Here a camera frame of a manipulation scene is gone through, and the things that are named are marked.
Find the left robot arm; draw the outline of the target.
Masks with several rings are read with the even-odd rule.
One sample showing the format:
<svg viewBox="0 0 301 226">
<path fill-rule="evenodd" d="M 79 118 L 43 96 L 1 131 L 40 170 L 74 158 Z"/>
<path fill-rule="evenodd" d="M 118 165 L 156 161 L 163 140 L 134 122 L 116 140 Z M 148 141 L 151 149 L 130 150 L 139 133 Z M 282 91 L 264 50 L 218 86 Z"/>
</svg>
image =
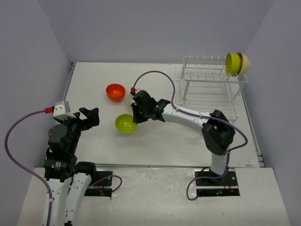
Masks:
<svg viewBox="0 0 301 226">
<path fill-rule="evenodd" d="M 53 118 L 58 124 L 49 130 L 43 165 L 50 206 L 45 207 L 42 225 L 73 226 L 88 186 L 98 179 L 95 164 L 78 162 L 75 151 L 81 133 L 99 125 L 99 109 L 82 107 L 70 113 L 69 108 L 58 104 Z"/>
</svg>

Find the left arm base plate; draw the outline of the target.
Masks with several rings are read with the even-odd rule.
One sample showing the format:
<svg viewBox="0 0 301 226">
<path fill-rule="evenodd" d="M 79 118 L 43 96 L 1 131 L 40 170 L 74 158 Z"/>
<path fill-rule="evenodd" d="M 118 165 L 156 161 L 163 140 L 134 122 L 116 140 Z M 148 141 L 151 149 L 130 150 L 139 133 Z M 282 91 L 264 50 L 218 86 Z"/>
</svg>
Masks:
<svg viewBox="0 0 301 226">
<path fill-rule="evenodd" d="M 94 183 L 104 177 L 107 179 L 99 182 L 98 184 L 88 188 L 84 194 L 87 197 L 111 197 L 112 195 L 112 178 L 109 177 L 112 175 L 112 171 L 97 171 L 96 177 L 91 183 Z"/>
</svg>

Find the floral patterned white bowl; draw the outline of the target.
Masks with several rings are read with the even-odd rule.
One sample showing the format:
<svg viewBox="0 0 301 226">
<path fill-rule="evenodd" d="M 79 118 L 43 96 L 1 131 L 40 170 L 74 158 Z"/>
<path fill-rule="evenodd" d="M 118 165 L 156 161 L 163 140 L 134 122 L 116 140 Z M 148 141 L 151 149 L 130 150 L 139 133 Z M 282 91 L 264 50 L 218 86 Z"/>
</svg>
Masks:
<svg viewBox="0 0 301 226">
<path fill-rule="evenodd" d="M 133 100 L 133 95 L 132 94 L 128 94 L 127 96 L 127 103 L 130 107 L 132 107 L 132 104 L 134 103 L 135 101 Z"/>
</svg>

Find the green bowl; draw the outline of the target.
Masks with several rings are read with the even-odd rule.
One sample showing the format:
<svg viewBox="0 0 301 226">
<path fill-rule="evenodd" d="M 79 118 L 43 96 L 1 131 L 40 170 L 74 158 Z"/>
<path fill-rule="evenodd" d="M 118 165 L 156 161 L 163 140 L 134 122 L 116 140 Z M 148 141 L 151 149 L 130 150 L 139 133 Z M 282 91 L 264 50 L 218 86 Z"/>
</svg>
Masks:
<svg viewBox="0 0 301 226">
<path fill-rule="evenodd" d="M 133 115 L 122 114 L 116 118 L 115 127 L 120 133 L 130 134 L 136 130 L 137 124 L 133 122 Z"/>
<path fill-rule="evenodd" d="M 235 75 L 240 69 L 240 56 L 237 53 L 229 52 L 225 59 L 225 72 L 229 75 Z"/>
</svg>

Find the orange bowl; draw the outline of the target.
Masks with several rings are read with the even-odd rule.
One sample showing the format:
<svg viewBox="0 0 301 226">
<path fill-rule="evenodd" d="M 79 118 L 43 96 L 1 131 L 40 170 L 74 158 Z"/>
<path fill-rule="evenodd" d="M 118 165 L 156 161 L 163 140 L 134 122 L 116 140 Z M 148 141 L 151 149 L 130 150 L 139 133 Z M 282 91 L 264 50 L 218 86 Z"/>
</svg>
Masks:
<svg viewBox="0 0 301 226">
<path fill-rule="evenodd" d="M 106 87 L 106 95 L 109 99 L 120 99 L 125 93 L 125 87 L 118 83 L 113 83 Z"/>
<path fill-rule="evenodd" d="M 119 102 L 124 98 L 125 93 L 106 93 L 106 95 L 109 100 L 113 102 Z"/>
</svg>

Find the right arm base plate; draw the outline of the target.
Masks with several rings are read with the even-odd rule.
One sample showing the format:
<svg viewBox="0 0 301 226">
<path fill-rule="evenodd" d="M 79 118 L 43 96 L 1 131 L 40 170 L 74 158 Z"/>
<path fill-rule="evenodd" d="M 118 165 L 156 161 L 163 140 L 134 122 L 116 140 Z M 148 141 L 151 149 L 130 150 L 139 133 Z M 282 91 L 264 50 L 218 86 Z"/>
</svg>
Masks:
<svg viewBox="0 0 301 226">
<path fill-rule="evenodd" d="M 233 170 L 222 179 L 198 179 L 196 186 L 199 197 L 240 196 L 236 172 Z"/>
</svg>

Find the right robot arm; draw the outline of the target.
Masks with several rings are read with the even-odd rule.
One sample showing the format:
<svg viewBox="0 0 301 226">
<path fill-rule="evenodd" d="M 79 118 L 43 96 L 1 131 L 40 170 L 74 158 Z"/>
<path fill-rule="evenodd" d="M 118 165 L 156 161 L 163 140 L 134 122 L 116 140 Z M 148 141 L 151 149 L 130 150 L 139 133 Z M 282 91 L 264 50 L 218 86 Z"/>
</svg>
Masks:
<svg viewBox="0 0 301 226">
<path fill-rule="evenodd" d="M 180 108 L 169 100 L 156 101 L 144 90 L 132 95 L 131 107 L 134 123 L 139 124 L 152 119 L 176 123 L 200 132 L 207 149 L 212 154 L 211 182 L 220 185 L 226 180 L 228 150 L 233 142 L 235 131 L 221 111 L 202 113 Z"/>
</svg>

